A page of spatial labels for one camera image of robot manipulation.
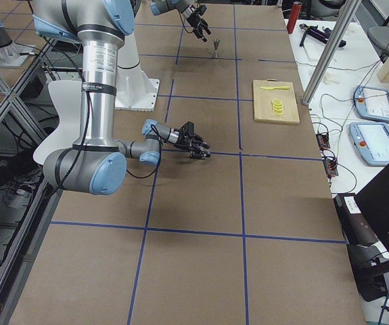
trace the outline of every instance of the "white desk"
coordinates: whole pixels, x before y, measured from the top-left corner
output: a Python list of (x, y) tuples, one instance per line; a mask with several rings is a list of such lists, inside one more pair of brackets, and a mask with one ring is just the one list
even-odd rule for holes
[[(320, 22), (320, 21), (297, 21), (294, 32), (289, 35), (290, 42), (292, 44), (292, 50), (295, 55), (295, 59), (298, 62), (298, 72), (302, 86), (305, 88), (310, 80), (310, 77), (315, 69), (314, 65), (317, 62), (310, 61), (303, 47), (300, 47), (300, 41), (303, 32), (299, 29), (299, 25), (305, 23), (308, 25), (319, 25), (321, 27), (333, 28), (335, 22)], [(364, 66), (369, 66), (379, 60), (374, 48), (372, 47), (369, 39), (365, 35), (363, 29), (356, 23), (351, 23), (344, 35), (344, 40), (347, 42), (346, 46), (336, 51), (333, 60), (330, 63), (330, 67), (334, 68), (345, 68), (345, 69), (359, 69)], [(325, 47), (323, 43), (318, 40), (307, 36), (304, 42), (305, 45), (311, 46), (315, 51), (321, 53)], [(389, 84), (383, 84), (377, 78), (377, 71), (382, 67), (380, 62), (370, 72), (369, 76), (364, 80), (363, 85), (367, 83), (368, 86), (379, 87), (389, 90)], [(348, 135), (348, 124), (355, 121), (366, 121), (361, 120), (358, 114), (352, 108), (353, 91), (357, 85), (359, 85), (364, 76), (370, 71), (371, 66), (362, 68), (357, 71), (349, 70), (334, 70), (331, 68), (327, 69), (327, 73), (332, 74), (333, 77), (338, 78), (338, 83), (330, 83), (329, 85), (322, 82), (317, 89), (315, 96), (310, 103), (310, 110), (313, 122), (320, 122), (325, 124), (329, 130), (339, 128), (339, 125), (334, 122), (343, 125), (343, 132), (341, 136), (338, 131), (332, 131), (330, 133), (330, 144), (331, 150), (334, 153), (338, 153), (338, 162), (349, 168), (357, 176), (357, 184), (353, 192), (358, 192), (363, 188), (371, 179), (373, 179), (381, 170), (382, 167), (368, 167), (361, 160), (359, 154), (354, 149), (352, 141)], [(330, 94), (339, 100), (348, 100), (347, 102), (339, 102), (332, 97), (323, 94)], [(318, 129), (320, 132), (325, 131), (323, 126), (314, 124), (315, 131)], [(331, 192), (347, 192), (352, 189), (355, 185), (355, 180), (352, 174), (341, 166), (338, 167), (339, 176), (332, 179)], [(385, 251), (383, 246), (379, 244), (380, 251)], [(366, 319), (368, 321), (377, 322), (379, 314), (381, 312), (380, 306), (383, 304), (384, 299), (378, 299), (370, 303), (362, 300), (363, 310), (365, 312)], [(389, 312), (384, 313), (382, 319), (383, 323), (389, 323)]]

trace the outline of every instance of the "wooden cutting board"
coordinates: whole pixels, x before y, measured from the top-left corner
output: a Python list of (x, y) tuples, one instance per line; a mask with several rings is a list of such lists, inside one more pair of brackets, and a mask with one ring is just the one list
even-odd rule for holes
[[(289, 86), (287, 90), (264, 90), (260, 87)], [(294, 84), (285, 81), (253, 80), (254, 120), (270, 123), (299, 124), (300, 117), (296, 105)], [(272, 100), (283, 102), (283, 114), (273, 112)]]

